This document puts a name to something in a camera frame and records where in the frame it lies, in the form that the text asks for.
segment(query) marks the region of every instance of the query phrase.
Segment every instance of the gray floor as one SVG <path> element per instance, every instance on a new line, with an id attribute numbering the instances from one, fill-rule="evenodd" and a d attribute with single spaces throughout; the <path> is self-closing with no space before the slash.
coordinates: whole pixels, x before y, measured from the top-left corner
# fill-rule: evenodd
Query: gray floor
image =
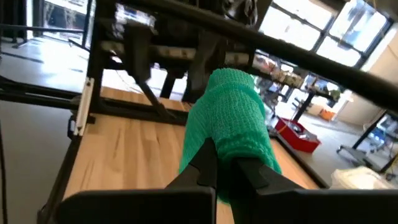
<path id="1" fill-rule="evenodd" d="M 4 43 L 0 75 L 15 81 L 81 91 L 85 79 L 87 54 L 56 42 L 33 42 L 20 49 Z M 149 85 L 158 95 L 165 72 L 152 71 Z M 180 100 L 185 80 L 178 80 L 172 98 Z M 131 77 L 123 72 L 105 71 L 103 85 L 124 90 L 139 91 Z M 67 120 L 70 112 L 42 106 L 23 105 L 0 101 L 1 131 L 4 138 L 7 169 L 9 223 L 35 223 L 37 210 L 45 203 L 57 171 L 66 153 Z M 305 127 L 316 133 L 322 145 L 313 153 L 300 153 L 305 160 L 330 182 L 335 169 L 353 167 L 335 151 L 340 144 L 351 145 L 358 138 L 357 129 L 338 132 L 323 127 L 317 119 L 304 116 Z"/>

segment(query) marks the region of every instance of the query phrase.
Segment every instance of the orange box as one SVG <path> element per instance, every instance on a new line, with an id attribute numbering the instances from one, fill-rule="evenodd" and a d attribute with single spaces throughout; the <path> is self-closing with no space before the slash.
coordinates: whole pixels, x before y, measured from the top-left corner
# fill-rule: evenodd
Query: orange box
<path id="1" fill-rule="evenodd" d="M 321 118 L 330 121 L 334 116 L 335 116 L 335 112 L 332 111 L 328 111 L 326 109 L 321 110 L 321 113 L 319 114 L 319 116 L 321 116 Z"/>

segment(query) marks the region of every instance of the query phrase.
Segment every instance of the green mesh fabric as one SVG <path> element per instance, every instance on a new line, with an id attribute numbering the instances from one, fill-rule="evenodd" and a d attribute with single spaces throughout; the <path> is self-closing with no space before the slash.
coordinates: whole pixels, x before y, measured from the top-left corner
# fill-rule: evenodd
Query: green mesh fabric
<path id="1" fill-rule="evenodd" d="M 205 94 L 189 112 L 180 172 L 211 137 L 221 162 L 218 195 L 222 201 L 228 202 L 228 170 L 235 157 L 257 157 L 281 173 L 264 124 L 265 115 L 252 76 L 231 68 L 215 70 Z"/>

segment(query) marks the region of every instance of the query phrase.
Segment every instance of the wooden table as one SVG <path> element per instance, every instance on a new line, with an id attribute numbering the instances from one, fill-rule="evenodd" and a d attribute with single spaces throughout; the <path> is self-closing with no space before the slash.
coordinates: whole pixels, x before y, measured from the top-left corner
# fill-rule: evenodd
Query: wooden table
<path id="1" fill-rule="evenodd" d="M 103 88 L 102 96 L 150 104 L 142 94 Z M 179 101 L 160 99 L 166 108 L 189 110 Z M 185 127 L 95 115 L 84 133 L 64 198 L 82 190 L 161 189 L 178 174 Z M 308 189 L 317 185 L 277 142 L 272 141 L 284 175 Z M 234 223 L 231 209 L 217 208 L 218 223 Z"/>

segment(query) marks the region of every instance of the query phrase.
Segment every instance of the red bin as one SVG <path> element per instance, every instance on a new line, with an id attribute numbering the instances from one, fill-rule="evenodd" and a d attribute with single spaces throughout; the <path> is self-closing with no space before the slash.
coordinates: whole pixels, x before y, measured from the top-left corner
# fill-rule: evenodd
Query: red bin
<path id="1" fill-rule="evenodd" d="M 290 123 L 295 124 L 301 129 L 301 133 L 310 134 L 311 138 L 301 138 L 299 133 L 294 131 L 289 125 L 289 119 L 278 118 L 278 123 L 275 129 L 278 133 L 296 150 L 312 153 L 321 144 L 315 134 L 305 129 L 300 123 L 290 120 Z"/>

